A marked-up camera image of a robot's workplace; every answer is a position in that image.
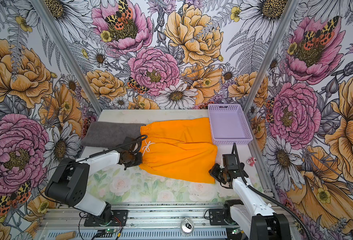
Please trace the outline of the grey terry towel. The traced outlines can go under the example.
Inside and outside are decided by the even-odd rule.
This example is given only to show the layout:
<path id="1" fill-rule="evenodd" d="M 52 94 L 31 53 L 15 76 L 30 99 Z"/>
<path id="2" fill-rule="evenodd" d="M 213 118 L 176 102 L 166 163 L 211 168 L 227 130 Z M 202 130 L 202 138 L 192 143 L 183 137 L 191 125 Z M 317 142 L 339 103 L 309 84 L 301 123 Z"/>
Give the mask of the grey terry towel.
<path id="1" fill-rule="evenodd" d="M 140 128 L 145 124 L 93 122 L 85 137 L 81 140 L 83 147 L 111 148 L 122 144 L 126 137 L 137 138 Z"/>

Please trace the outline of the lilac perforated plastic basket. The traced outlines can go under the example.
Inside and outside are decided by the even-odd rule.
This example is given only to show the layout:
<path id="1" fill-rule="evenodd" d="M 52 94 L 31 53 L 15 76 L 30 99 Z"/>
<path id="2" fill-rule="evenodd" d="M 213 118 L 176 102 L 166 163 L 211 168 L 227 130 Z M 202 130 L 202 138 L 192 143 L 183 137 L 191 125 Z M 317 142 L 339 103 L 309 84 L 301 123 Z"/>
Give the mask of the lilac perforated plastic basket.
<path id="1" fill-rule="evenodd" d="M 248 145 L 253 140 L 241 105 L 209 104 L 208 111 L 215 145 Z"/>

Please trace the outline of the orange garment with drawstring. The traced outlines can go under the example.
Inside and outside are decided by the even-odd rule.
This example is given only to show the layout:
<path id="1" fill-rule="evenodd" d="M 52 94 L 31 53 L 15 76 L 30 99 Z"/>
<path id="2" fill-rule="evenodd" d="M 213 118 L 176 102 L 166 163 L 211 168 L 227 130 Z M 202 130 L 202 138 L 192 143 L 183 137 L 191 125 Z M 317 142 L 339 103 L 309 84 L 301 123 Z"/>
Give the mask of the orange garment with drawstring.
<path id="1" fill-rule="evenodd" d="M 149 174 L 194 183 L 214 184 L 209 174 L 218 148 L 209 118 L 154 122 L 140 128 L 147 138 L 140 168 Z"/>

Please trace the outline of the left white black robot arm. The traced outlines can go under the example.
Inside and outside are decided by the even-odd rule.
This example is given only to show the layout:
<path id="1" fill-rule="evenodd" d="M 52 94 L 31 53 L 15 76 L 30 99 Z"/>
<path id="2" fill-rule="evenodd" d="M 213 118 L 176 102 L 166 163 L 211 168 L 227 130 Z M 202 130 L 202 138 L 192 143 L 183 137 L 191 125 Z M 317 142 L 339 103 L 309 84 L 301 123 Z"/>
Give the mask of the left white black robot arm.
<path id="1" fill-rule="evenodd" d="M 136 139 L 126 137 L 123 144 L 82 159 L 63 159 L 45 188 L 45 195 L 56 202 L 86 212 L 108 223 L 113 219 L 111 204 L 94 197 L 87 188 L 89 176 L 107 167 L 122 165 L 124 169 L 142 164 L 140 148 L 147 139 L 141 135 Z"/>

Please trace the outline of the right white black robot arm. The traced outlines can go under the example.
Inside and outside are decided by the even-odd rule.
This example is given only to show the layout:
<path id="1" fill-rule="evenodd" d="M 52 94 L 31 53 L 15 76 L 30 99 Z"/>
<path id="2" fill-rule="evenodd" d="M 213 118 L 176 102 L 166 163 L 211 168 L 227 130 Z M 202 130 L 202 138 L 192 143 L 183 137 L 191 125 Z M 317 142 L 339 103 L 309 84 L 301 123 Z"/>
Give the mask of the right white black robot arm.
<path id="1" fill-rule="evenodd" d="M 225 201 L 222 210 L 210 210 L 211 225 L 238 225 L 249 240 L 290 240 L 288 219 L 277 214 L 256 190 L 237 154 L 223 155 L 223 167 L 215 164 L 209 171 L 222 187 L 230 188 L 238 199 Z"/>

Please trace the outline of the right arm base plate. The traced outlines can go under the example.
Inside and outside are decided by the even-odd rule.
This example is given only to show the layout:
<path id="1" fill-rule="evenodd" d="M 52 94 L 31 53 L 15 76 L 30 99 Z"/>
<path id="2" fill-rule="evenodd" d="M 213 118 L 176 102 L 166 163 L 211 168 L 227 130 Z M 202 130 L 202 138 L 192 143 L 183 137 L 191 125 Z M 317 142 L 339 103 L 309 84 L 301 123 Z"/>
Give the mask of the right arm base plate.
<path id="1" fill-rule="evenodd" d="M 234 222 L 231 222 L 225 218 L 223 209 L 209 209 L 208 218 L 211 226 L 230 226 L 234 224 Z"/>

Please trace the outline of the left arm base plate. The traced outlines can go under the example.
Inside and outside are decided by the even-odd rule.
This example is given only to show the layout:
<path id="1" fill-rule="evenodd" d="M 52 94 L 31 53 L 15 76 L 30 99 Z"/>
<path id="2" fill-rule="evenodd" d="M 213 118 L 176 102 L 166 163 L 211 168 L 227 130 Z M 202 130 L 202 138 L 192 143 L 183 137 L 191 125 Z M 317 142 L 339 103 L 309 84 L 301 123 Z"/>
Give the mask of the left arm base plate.
<path id="1" fill-rule="evenodd" d="M 127 221 L 128 210 L 111 210 L 110 214 L 94 216 L 88 214 L 85 227 L 124 227 Z"/>

